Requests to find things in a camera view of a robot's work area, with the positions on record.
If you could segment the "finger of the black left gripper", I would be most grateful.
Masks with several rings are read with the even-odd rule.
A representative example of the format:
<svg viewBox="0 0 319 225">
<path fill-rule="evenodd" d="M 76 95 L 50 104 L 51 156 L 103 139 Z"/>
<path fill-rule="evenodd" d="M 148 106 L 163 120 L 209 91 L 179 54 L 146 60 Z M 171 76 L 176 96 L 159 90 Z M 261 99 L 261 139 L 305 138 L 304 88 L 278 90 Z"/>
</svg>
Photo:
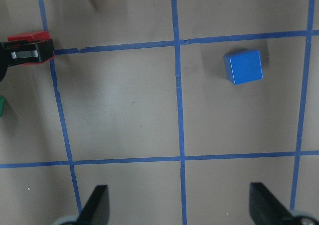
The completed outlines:
<svg viewBox="0 0 319 225">
<path fill-rule="evenodd" d="M 0 43 L 0 65 L 5 67 L 43 63 L 54 56 L 52 39 Z"/>
</svg>

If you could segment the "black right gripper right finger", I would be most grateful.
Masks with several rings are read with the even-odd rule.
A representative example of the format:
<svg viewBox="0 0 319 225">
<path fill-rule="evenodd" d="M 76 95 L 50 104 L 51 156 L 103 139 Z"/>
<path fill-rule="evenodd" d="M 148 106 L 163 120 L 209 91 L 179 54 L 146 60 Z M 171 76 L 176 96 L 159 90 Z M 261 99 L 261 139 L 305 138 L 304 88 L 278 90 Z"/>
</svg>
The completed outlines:
<svg viewBox="0 0 319 225">
<path fill-rule="evenodd" d="M 294 225 L 295 218 L 260 182 L 249 186 L 249 214 L 256 225 Z"/>
</svg>

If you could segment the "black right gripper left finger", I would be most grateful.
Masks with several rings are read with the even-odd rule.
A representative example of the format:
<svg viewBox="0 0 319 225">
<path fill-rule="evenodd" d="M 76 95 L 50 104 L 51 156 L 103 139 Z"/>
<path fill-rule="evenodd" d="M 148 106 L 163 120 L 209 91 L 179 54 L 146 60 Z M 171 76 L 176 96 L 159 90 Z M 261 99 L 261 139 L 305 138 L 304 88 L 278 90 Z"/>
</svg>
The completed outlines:
<svg viewBox="0 0 319 225">
<path fill-rule="evenodd" d="M 107 185 L 98 185 L 77 218 L 76 225 L 107 225 L 110 219 L 110 201 Z"/>
</svg>

